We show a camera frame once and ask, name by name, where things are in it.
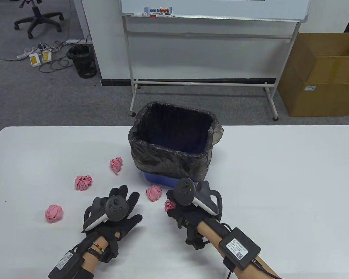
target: black garbage bag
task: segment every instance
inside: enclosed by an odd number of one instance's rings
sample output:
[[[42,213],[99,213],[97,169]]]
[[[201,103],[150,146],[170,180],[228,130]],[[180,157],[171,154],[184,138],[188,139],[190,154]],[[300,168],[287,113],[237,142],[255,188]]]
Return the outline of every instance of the black garbage bag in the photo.
[[[202,181],[223,132],[211,112],[154,101],[137,114],[128,140],[141,171]]]

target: hand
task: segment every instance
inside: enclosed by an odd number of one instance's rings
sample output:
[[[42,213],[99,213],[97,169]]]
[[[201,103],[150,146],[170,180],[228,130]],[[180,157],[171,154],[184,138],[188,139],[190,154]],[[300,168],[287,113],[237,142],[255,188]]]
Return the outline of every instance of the hand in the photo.
[[[209,242],[203,241],[203,236],[198,233],[197,227],[205,218],[214,218],[199,206],[193,204],[188,206],[180,205],[173,196],[173,190],[167,192],[167,199],[176,203],[176,208],[167,211],[169,217],[177,221],[177,226],[180,229],[182,226],[188,229],[186,244],[194,246],[194,248],[202,249]]]
[[[127,185],[120,186],[119,189],[112,188],[108,197],[104,197],[101,203],[106,203],[109,197],[117,194],[126,199],[128,194]],[[99,224],[92,230],[87,231],[86,235],[88,235],[92,231],[97,231],[101,236],[103,236],[107,241],[109,241],[109,239],[115,238],[115,233],[117,232],[117,233],[120,233],[118,240],[121,240],[123,237],[125,237],[129,233],[131,229],[133,229],[133,227],[135,227],[142,220],[142,215],[139,215],[139,214],[134,215],[133,217],[128,219],[128,216],[132,212],[133,208],[136,206],[136,203],[139,197],[140,197],[140,194],[137,192],[133,192],[129,196],[127,200],[128,213],[122,220],[118,222],[111,222],[110,220],[108,220],[105,223]],[[86,214],[84,215],[84,220],[89,217],[87,213],[88,212],[86,211]]]
[[[113,195],[120,195],[124,199],[127,198],[128,187],[127,185],[120,186],[120,188],[112,188],[108,197],[104,197],[100,202],[104,206],[107,199]],[[142,220],[142,215],[134,215],[128,219],[129,214],[132,212],[135,207],[140,194],[133,192],[127,202],[128,202],[128,213],[127,215],[118,222],[111,222],[110,220],[102,222],[93,228],[90,231],[86,231],[85,234],[87,237],[78,245],[76,252],[81,255],[90,247],[90,245],[99,237],[103,236],[108,242],[108,247],[105,249],[105,253],[102,257],[101,262],[108,263],[112,258],[115,258],[118,255],[118,245],[117,241],[124,238],[131,229],[133,229],[139,222]],[[91,213],[91,206],[87,208],[84,214],[84,221],[89,218]]]
[[[207,213],[199,206],[193,204],[188,206],[180,205],[173,195],[173,190],[167,192],[167,199],[176,203],[176,208],[168,210],[167,215],[177,221],[178,228],[182,226],[186,228],[197,227],[204,218],[212,217],[211,214]]]

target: vr controller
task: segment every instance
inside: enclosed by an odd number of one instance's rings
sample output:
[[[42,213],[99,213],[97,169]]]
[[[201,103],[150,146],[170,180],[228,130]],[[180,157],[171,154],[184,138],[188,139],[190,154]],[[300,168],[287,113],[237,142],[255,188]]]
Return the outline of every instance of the vr controller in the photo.
[[[106,198],[95,198],[92,206],[84,213],[83,232],[90,231],[97,225],[108,220],[118,222],[128,213],[128,202],[120,195]]]
[[[200,181],[195,185],[189,178],[182,178],[173,189],[173,195],[179,204],[187,206],[194,204],[200,206],[207,213],[215,216],[220,221],[222,216],[222,199],[218,191],[210,190],[208,181]],[[211,196],[217,199],[217,205]]]

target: crumpled pink paper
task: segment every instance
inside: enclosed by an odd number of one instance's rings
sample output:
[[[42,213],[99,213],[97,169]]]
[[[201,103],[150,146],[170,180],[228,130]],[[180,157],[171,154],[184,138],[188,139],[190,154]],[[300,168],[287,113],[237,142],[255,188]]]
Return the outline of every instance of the crumpled pink paper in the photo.
[[[171,200],[166,200],[164,203],[164,210],[165,212],[168,212],[168,210],[176,208],[176,203],[172,202]]]
[[[151,188],[146,190],[146,194],[147,194],[149,200],[155,202],[161,196],[161,188],[160,188],[160,186],[152,185]]]
[[[52,204],[49,206],[47,211],[45,211],[45,218],[49,223],[53,223],[61,219],[63,216],[62,207],[59,205]]]
[[[89,186],[92,185],[93,179],[87,175],[87,176],[81,176],[78,175],[75,179],[75,188],[76,190],[87,190]]]
[[[117,174],[122,169],[123,160],[121,157],[117,157],[110,161],[110,167],[112,171]]]

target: whiteboard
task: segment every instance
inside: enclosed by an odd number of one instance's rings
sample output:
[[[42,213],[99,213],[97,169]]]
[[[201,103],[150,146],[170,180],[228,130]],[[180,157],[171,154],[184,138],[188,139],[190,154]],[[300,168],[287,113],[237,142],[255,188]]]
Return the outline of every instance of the whiteboard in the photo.
[[[120,0],[122,13],[172,7],[178,17],[306,21],[311,0]]]

